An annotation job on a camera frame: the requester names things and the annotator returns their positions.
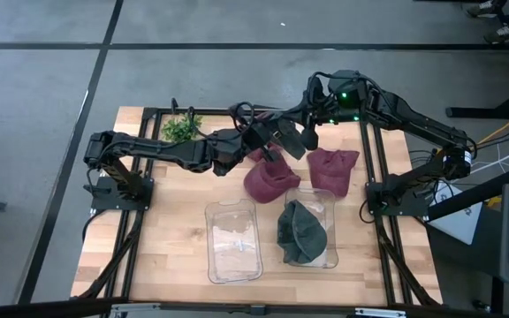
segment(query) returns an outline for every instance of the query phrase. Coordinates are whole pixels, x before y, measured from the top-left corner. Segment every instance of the green artificial plant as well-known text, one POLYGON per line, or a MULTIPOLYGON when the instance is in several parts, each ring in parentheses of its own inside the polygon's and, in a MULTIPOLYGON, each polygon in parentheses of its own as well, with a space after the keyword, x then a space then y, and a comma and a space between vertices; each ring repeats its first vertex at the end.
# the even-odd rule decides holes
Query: green artificial plant
MULTIPOLYGON (((194 125, 196 128, 201 126, 201 116, 194 116, 194 125)), ((174 117, 170 119, 163 127, 163 136, 166 141, 184 142, 192 140, 198 135, 198 132, 190 125, 188 116, 174 117)))

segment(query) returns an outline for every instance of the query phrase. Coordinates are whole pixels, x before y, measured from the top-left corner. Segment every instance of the clear plastic container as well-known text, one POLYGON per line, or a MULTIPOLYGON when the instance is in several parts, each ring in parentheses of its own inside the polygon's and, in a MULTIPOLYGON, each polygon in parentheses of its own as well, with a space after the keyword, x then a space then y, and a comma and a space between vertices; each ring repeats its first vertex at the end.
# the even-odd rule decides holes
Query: clear plastic container
POLYGON ((210 203, 205 208, 208 228, 209 280, 225 284, 262 275, 262 259, 251 200, 210 203))
POLYGON ((339 263, 335 247, 335 194, 329 190, 293 188, 286 193, 285 203, 297 200, 314 215, 327 233, 327 246, 323 253, 305 264, 290 265, 332 269, 339 263))

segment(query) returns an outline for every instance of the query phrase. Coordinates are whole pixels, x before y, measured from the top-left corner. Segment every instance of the wooden tabletop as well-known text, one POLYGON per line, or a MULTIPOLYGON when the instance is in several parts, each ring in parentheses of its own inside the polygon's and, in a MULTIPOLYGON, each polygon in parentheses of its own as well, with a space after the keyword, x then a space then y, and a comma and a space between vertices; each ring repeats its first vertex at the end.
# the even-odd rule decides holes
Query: wooden tabletop
MULTIPOLYGON (((142 107, 121 107, 115 131, 137 135, 142 107)), ((163 116, 165 123, 170 116, 163 116)), ((227 116, 204 116, 201 129, 209 133, 232 126, 227 116)), ((151 134, 152 123, 148 125, 151 134)), ((195 174, 173 163, 155 162, 153 202, 146 212, 135 264, 130 298, 142 301, 189 301, 278 305, 385 305, 386 298, 374 225, 361 222, 359 207, 365 200, 367 172, 358 123, 317 127, 320 147, 361 152, 351 175, 349 194, 336 202, 335 228, 338 265, 334 269, 294 267, 282 262, 277 245, 277 219, 284 210, 284 195, 268 204, 256 204, 262 253, 262 276, 240 284, 212 284, 208 279, 206 206, 230 198, 248 198, 243 178, 253 167, 245 160, 227 176, 211 171, 195 174)), ((382 132, 390 173, 411 169, 404 133, 382 132)), ((377 178, 374 135, 369 129, 377 178)), ((310 188, 306 158, 286 161, 301 177, 300 187, 310 188)), ((130 166, 132 158, 123 158, 130 166)), ((87 230, 72 295, 84 292, 111 257, 120 211, 108 211, 87 230)), ((406 263, 429 295, 441 301, 441 294, 425 229, 411 217, 399 217, 406 263)), ((385 222, 390 233, 388 222, 385 222)), ((401 301, 398 271, 391 264, 397 300, 401 301)), ((125 273, 120 267, 115 295, 125 273)))

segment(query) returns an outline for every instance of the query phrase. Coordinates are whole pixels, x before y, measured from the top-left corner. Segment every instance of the maroon cap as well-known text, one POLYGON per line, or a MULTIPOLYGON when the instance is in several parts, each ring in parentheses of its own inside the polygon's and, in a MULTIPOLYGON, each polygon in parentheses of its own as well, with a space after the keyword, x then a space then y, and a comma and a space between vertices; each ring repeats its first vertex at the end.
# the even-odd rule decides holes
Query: maroon cap
POLYGON ((284 157, 267 163, 261 161, 245 176, 243 184, 248 194, 259 203, 275 200, 282 193, 300 185, 301 178, 290 169, 284 157))
POLYGON ((358 151, 316 149, 308 155, 311 185, 317 189, 329 190, 338 197, 346 196, 351 169, 357 163, 357 158, 358 151))
MULTIPOLYGON (((269 151, 275 151, 279 153, 280 150, 282 150, 282 148, 279 145, 274 144, 272 142, 269 143, 269 151)), ((255 151, 251 152, 250 154, 247 155, 247 158, 254 161, 255 163, 260 162, 264 158, 262 154, 262 149, 258 148, 255 151)))

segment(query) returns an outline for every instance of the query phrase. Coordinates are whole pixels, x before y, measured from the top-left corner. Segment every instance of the wooden table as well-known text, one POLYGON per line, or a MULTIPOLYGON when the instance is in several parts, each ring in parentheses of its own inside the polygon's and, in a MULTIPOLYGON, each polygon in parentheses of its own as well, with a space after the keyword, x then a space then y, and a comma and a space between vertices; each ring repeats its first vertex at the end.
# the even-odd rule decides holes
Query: wooden table
MULTIPOLYGON (((142 107, 121 107, 115 131, 137 135, 142 107)), ((163 116, 165 123, 171 116, 163 116)), ((201 129, 209 133, 232 126, 227 116, 204 116, 201 129)), ((253 167, 245 160, 227 176, 211 171, 194 174, 173 163, 155 162, 153 203, 146 212, 136 260, 131 300, 244 303, 275 305, 386 305, 384 283, 374 225, 358 217, 365 200, 367 172, 358 123, 324 125, 317 128, 320 147, 359 150, 349 194, 335 207, 336 241, 339 262, 334 269, 293 267, 282 262, 277 245, 277 219, 284 209, 284 195, 269 204, 257 204, 256 214, 264 272, 254 281, 241 284, 212 284, 208 280, 208 249, 204 209, 210 202, 229 198, 248 198, 243 178, 253 167)), ((390 172, 411 169, 404 133, 382 132, 390 172)), ((376 176, 374 135, 369 129, 376 176)), ((306 158, 296 161, 286 156, 293 171, 301 177, 300 187, 311 187, 306 158)), ((123 158, 130 166, 132 158, 123 158)), ((84 292, 111 257, 118 231, 120 211, 108 211, 87 230, 72 295, 84 292)), ((400 235, 406 263, 429 295, 441 301, 441 294, 425 229, 411 217, 399 217, 400 235)), ((399 277, 391 265, 396 298, 401 301, 399 277)), ((115 295, 125 273, 120 266, 115 295)))

